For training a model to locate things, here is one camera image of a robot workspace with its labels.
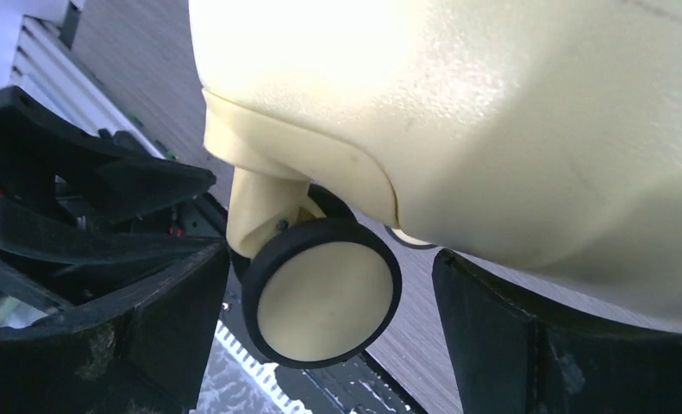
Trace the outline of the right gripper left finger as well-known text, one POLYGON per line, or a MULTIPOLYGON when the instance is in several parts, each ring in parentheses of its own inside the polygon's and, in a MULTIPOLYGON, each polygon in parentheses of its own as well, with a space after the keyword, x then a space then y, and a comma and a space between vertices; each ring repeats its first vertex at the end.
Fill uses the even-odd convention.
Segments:
POLYGON ((0 328, 0 413, 186 413, 228 278, 222 244, 32 325, 0 328))

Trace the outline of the yellow hard-shell suitcase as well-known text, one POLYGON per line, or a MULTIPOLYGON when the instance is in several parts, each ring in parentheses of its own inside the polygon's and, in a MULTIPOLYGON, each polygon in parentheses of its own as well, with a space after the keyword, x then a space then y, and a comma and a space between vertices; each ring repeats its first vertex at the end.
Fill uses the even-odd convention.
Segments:
POLYGON ((205 148, 270 361, 323 367, 400 299, 411 239, 682 328, 682 1, 192 1, 205 148))

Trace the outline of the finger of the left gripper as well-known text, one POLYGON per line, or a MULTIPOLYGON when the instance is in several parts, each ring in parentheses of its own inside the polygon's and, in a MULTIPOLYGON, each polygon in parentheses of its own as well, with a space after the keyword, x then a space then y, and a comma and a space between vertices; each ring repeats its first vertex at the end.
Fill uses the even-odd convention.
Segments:
POLYGON ((66 310, 160 273, 220 237, 77 229, 0 197, 0 299, 66 310))
POLYGON ((62 178, 110 223, 206 192, 209 170, 119 147, 89 135, 18 86, 0 90, 0 193, 58 217, 62 178))

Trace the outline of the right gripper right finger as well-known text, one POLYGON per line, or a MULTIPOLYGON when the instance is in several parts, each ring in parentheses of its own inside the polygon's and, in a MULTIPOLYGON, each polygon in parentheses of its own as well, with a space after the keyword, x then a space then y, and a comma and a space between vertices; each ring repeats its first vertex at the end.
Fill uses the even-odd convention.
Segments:
POLYGON ((682 334, 575 310, 438 252, 431 273, 466 413, 682 413, 682 334))

